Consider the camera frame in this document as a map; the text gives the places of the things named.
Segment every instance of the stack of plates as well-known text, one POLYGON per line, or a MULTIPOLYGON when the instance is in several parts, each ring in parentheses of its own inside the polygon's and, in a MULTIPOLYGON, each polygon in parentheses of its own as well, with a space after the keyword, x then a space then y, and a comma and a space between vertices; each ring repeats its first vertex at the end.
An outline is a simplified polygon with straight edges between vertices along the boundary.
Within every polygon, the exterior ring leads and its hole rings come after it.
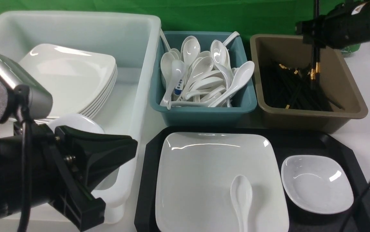
POLYGON ((47 123, 69 113, 93 118, 106 102, 117 77, 115 58, 52 44, 40 44, 19 64, 52 94, 47 123))

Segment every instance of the teal plastic bin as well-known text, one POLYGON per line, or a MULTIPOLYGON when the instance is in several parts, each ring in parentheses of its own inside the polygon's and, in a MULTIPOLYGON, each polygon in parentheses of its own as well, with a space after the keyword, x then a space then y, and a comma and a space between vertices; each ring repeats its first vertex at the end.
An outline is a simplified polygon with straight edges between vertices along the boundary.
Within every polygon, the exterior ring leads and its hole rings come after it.
MULTIPOLYGON (((171 48, 181 49, 183 40, 195 36, 200 45, 201 51, 209 51, 213 40, 225 41, 231 33, 229 32, 202 32, 202 31, 166 31, 165 36, 171 48)), ((228 46, 231 67, 240 67, 247 62, 244 45, 240 37, 237 37, 228 46)), ((158 46, 155 59, 154 73, 152 75, 149 101, 151 107, 162 113, 166 125, 203 125, 203 126, 234 126, 243 114, 253 111, 257 107, 257 98, 252 80, 243 87, 232 98, 232 106, 228 107, 172 107, 168 110, 159 104, 165 93, 161 81, 160 62, 162 55, 166 52, 162 41, 158 46)))

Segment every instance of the chopstick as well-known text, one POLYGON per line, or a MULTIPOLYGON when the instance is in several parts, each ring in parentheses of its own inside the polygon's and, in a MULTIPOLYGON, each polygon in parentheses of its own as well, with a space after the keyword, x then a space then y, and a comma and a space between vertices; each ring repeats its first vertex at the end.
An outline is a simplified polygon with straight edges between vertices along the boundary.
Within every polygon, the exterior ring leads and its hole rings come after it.
MULTIPOLYGON (((319 16, 319 0, 314 0, 314 19, 319 16)), ((320 76, 320 48, 313 44, 313 51, 311 57, 312 69, 311 69, 311 89, 315 89, 315 85, 319 83, 320 76)))

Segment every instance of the white bowl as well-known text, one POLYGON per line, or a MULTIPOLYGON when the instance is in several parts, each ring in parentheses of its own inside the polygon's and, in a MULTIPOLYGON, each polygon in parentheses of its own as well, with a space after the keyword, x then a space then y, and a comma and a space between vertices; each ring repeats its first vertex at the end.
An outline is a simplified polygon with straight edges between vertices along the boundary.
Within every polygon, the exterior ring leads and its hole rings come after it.
POLYGON ((291 201, 312 213, 341 213, 354 201, 344 170, 328 157, 288 157, 282 163, 281 179, 291 201))
POLYGON ((67 125, 69 127, 72 127, 74 129, 80 130, 80 131, 86 131, 90 133, 96 133, 96 134, 104 134, 104 130, 99 126, 97 123, 92 121, 86 116, 83 116, 78 113, 71 113, 65 116, 62 116, 58 119, 52 120, 46 125, 55 132, 55 128, 57 126, 61 125, 67 125))
POLYGON ((278 165, 260 135, 176 132, 162 147, 155 216, 162 232, 238 231, 230 188, 236 175, 253 188, 248 231, 287 232, 278 165))

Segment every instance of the brown plastic bin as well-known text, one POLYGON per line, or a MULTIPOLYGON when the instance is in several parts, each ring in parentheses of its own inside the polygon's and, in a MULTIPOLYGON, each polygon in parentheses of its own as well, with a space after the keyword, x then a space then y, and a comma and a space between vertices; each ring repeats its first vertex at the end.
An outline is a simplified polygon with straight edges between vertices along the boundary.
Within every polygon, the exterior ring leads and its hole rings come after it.
POLYGON ((280 109, 270 107, 264 101, 260 66, 271 64, 272 59, 289 67, 306 67, 311 62, 311 46, 303 44, 301 36, 254 35, 251 37, 251 55, 257 66, 255 89, 266 127, 333 133, 350 119, 367 116, 367 105, 338 50, 321 49, 320 85, 328 98, 344 107, 340 110, 332 105, 334 112, 280 109))

